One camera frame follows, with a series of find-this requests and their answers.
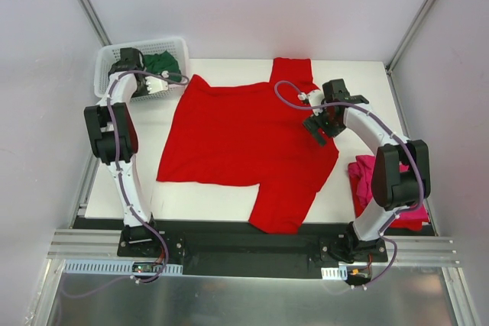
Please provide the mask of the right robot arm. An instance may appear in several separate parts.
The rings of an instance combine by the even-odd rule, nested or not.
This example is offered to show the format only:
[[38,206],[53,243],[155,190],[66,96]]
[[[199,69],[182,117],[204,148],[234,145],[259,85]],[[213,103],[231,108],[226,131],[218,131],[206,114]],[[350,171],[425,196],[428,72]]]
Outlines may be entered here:
[[341,79],[321,89],[301,92],[299,100],[312,114],[304,127],[320,144],[346,129],[375,154],[372,199],[345,233],[329,245],[335,260],[353,263],[378,250],[381,236],[401,214],[421,205],[430,193],[429,149],[423,140],[394,133],[363,95],[351,95]]

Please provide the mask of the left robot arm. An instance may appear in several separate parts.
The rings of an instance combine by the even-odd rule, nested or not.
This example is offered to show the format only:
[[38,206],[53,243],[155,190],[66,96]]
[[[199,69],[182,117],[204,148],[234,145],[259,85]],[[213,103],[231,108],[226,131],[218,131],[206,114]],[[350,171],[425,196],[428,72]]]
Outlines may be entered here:
[[152,257],[162,245],[154,216],[144,199],[137,172],[138,136],[129,111],[133,94],[145,92],[142,53],[120,49],[120,59],[108,72],[108,88],[96,105],[83,111],[93,155],[104,164],[115,182],[123,209],[121,246],[137,248]]

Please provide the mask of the white plastic basket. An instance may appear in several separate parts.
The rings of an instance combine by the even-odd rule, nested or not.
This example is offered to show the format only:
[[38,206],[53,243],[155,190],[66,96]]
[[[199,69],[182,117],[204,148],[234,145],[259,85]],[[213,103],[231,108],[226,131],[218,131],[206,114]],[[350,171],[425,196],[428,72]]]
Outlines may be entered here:
[[143,55],[144,67],[149,73],[163,71],[189,75],[189,52],[181,37],[167,37],[156,40],[143,40],[123,44],[113,44],[99,50],[93,78],[94,93],[101,98],[109,85],[109,71],[120,57],[120,49],[135,48]]

